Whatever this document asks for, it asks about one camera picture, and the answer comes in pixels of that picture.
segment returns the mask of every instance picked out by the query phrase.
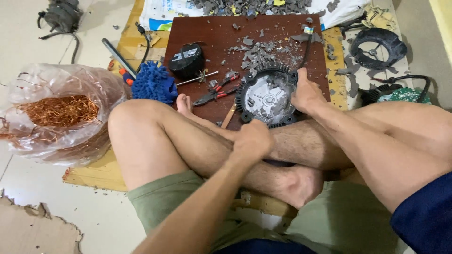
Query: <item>pliers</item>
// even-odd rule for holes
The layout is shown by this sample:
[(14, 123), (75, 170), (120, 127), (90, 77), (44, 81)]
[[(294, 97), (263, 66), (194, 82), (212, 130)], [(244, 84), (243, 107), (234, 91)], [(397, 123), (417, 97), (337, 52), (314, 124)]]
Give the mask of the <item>pliers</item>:
[(204, 105), (206, 103), (208, 103), (209, 101), (213, 101), (222, 97), (226, 97), (230, 94), (233, 94), (237, 91), (238, 85), (234, 86), (233, 88), (227, 90), (227, 91), (222, 91), (220, 92), (220, 90), (223, 88), (224, 85), (230, 83), (233, 80), (236, 80), (240, 77), (240, 74), (234, 74), (233, 76), (223, 80), (223, 82), (221, 82), (219, 85), (214, 86), (212, 89), (210, 89), (209, 93), (202, 96), (201, 98), (197, 99), (196, 101), (193, 102), (193, 106), (201, 106)]

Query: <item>tile floor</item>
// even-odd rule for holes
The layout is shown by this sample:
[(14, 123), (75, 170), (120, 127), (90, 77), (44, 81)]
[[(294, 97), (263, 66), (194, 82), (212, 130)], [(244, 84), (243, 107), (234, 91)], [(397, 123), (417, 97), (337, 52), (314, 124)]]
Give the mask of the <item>tile floor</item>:
[[(76, 62), (105, 68), (110, 61), (110, 53), (101, 39), (105, 37), (114, 45), (118, 43), (134, 0), (79, 1), (85, 14), (77, 33), (81, 46)], [(47, 41), (38, 39), (47, 35), (50, 29), (44, 21), (42, 29), (36, 26), (37, 13), (47, 7), (47, 0), (27, 1), (26, 6), (21, 1), (7, 2), (8, 8), (0, 9), (0, 29), (4, 35), (8, 35), (0, 37), (3, 47), (0, 52), (3, 61), (0, 68), (1, 84), (8, 85), (20, 69), (29, 63), (70, 63), (75, 46), (71, 36), (56, 36)], [(388, 2), (394, 11), (390, 0), (384, 2)], [(11, 9), (21, 10), (19, 19)], [(113, 29), (113, 25), (118, 25), (119, 30)], [(407, 68), (406, 61), (397, 64)], [(366, 80), (365, 72), (361, 72), (357, 75), (358, 82), (360, 79)], [(6, 103), (7, 92), (7, 86), (0, 86), (0, 104)], [(349, 100), (350, 108), (355, 103), (356, 99)], [(64, 171), (65, 167), (37, 164), (12, 156), (7, 144), (0, 142), (0, 189), (14, 198), (16, 204), (36, 205), (44, 202), (53, 215), (74, 223), (84, 234), (81, 241), (84, 254), (130, 253), (145, 237), (145, 233), (127, 197), (119, 192), (98, 189), (98, 193), (95, 193), (93, 188), (62, 183)], [(280, 229), (281, 222), (286, 222), (285, 218), (250, 209), (239, 209), (238, 213), (243, 219), (267, 228)]]

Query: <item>metal rod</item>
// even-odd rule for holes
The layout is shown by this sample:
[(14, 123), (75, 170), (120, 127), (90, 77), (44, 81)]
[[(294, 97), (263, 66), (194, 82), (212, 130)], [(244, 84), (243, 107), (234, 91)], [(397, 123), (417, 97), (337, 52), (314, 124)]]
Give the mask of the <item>metal rod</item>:
[(127, 72), (135, 79), (137, 78), (137, 72), (129, 65), (129, 63), (124, 59), (124, 57), (119, 54), (116, 48), (106, 39), (102, 39), (102, 43), (107, 47), (110, 53), (113, 55), (113, 58), (116, 59), (126, 70)]
[[(217, 74), (217, 73), (218, 73), (218, 71), (215, 71), (215, 72), (212, 72), (212, 73), (209, 73), (209, 74), (205, 75), (204, 77), (212, 76), (213, 74)], [(178, 85), (183, 85), (183, 84), (186, 84), (186, 83), (190, 83), (190, 82), (193, 82), (193, 81), (198, 80), (198, 79), (200, 79), (200, 78), (201, 78), (201, 77), (195, 78), (195, 79), (192, 79), (192, 80), (187, 80), (187, 81), (184, 81), (184, 82), (182, 82), (182, 83), (176, 84), (176, 86), (178, 86)]]

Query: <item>green object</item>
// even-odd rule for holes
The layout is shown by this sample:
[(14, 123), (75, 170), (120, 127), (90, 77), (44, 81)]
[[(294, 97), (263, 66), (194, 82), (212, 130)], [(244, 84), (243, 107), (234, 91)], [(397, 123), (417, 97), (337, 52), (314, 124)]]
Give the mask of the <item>green object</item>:
[[(421, 91), (416, 91), (411, 88), (401, 88), (394, 90), (392, 94), (383, 95), (381, 96), (377, 102), (383, 102), (383, 101), (409, 101), (409, 102), (417, 102), (419, 95), (421, 94)], [(430, 102), (430, 97), (427, 95), (424, 98), (423, 104), (432, 104)]]
[[(149, 233), (203, 183), (193, 171), (187, 171), (147, 183), (127, 195)], [(406, 245), (392, 231), (390, 218), (391, 213), (367, 186), (325, 182), (322, 193), (300, 209), (283, 234), (242, 221), (229, 212), (212, 251), (243, 240), (268, 239), (295, 241), (318, 254), (403, 253)]]

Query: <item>blue chenille cloth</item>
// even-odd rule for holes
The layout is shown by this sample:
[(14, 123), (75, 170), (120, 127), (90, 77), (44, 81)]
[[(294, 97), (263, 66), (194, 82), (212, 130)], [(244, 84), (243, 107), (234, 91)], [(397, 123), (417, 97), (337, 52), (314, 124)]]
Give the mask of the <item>blue chenille cloth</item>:
[(157, 64), (153, 61), (141, 64), (141, 71), (132, 85), (132, 97), (171, 105), (178, 95), (174, 78), (168, 75), (166, 67)]

